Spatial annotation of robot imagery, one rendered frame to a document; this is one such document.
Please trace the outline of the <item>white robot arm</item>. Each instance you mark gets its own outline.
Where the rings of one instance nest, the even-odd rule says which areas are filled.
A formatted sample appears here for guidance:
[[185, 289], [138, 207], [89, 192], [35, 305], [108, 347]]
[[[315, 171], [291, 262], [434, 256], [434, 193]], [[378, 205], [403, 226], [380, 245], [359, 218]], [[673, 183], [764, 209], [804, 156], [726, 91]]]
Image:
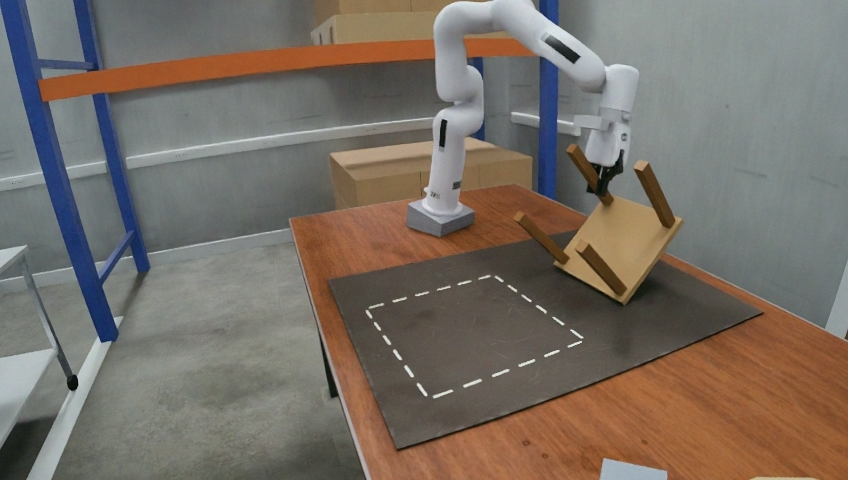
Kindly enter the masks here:
[[637, 69], [603, 66], [593, 52], [534, 10], [530, 0], [452, 3], [440, 11], [433, 27], [437, 93], [455, 106], [440, 111], [433, 122], [429, 189], [424, 188], [427, 196], [422, 200], [422, 208], [432, 215], [452, 217], [462, 212], [458, 200], [464, 140], [484, 120], [483, 80], [477, 69], [467, 65], [463, 36], [503, 30], [558, 67], [579, 90], [602, 93], [597, 116], [574, 115], [573, 126], [607, 132], [609, 122], [628, 125], [632, 120]]

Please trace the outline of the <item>dark brown flat mat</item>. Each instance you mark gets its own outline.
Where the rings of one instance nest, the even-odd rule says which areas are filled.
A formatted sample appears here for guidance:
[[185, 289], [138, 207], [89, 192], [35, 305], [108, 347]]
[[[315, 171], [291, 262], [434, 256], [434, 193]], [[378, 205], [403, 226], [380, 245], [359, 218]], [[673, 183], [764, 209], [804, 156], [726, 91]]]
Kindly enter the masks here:
[[764, 313], [660, 259], [625, 306], [555, 261], [528, 239], [327, 280], [397, 451], [591, 386]]

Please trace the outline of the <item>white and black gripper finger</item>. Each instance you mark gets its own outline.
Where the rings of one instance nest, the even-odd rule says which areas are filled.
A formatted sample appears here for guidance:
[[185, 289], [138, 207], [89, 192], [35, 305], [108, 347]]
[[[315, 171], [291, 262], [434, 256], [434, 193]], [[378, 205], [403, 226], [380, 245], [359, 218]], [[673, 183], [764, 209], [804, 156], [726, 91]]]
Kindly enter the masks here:
[[[591, 166], [594, 168], [595, 172], [596, 172], [596, 173], [597, 173], [597, 175], [599, 176], [599, 174], [600, 174], [600, 170], [601, 170], [601, 166], [602, 166], [602, 165], [595, 164], [595, 163], [591, 163], [591, 162], [589, 162], [589, 163], [591, 164]], [[595, 168], [595, 166], [596, 166], [596, 168]], [[587, 193], [593, 193], [593, 194], [594, 194], [594, 191], [592, 190], [592, 188], [590, 187], [590, 185], [589, 185], [588, 183], [587, 183], [586, 192], [587, 192]]]
[[[607, 169], [609, 169], [609, 170], [607, 171]], [[605, 197], [609, 181], [611, 181], [612, 178], [615, 175], [620, 174], [622, 172], [623, 172], [623, 164], [622, 164], [622, 154], [621, 154], [621, 149], [620, 149], [619, 156], [618, 156], [617, 160], [615, 161], [615, 164], [613, 166], [610, 166], [610, 167], [608, 167], [608, 166], [602, 167], [602, 172], [601, 172], [601, 177], [600, 177], [601, 179], [598, 178], [594, 194], [596, 196]]]

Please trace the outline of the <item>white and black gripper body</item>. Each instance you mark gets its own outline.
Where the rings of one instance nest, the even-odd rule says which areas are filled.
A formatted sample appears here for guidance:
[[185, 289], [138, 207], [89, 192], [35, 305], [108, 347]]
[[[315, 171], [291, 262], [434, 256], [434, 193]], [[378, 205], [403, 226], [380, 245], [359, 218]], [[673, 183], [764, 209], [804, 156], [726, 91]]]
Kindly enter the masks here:
[[621, 149], [624, 168], [629, 150], [630, 127], [619, 122], [609, 122], [607, 130], [591, 130], [585, 157], [591, 163], [610, 167], [615, 164]]

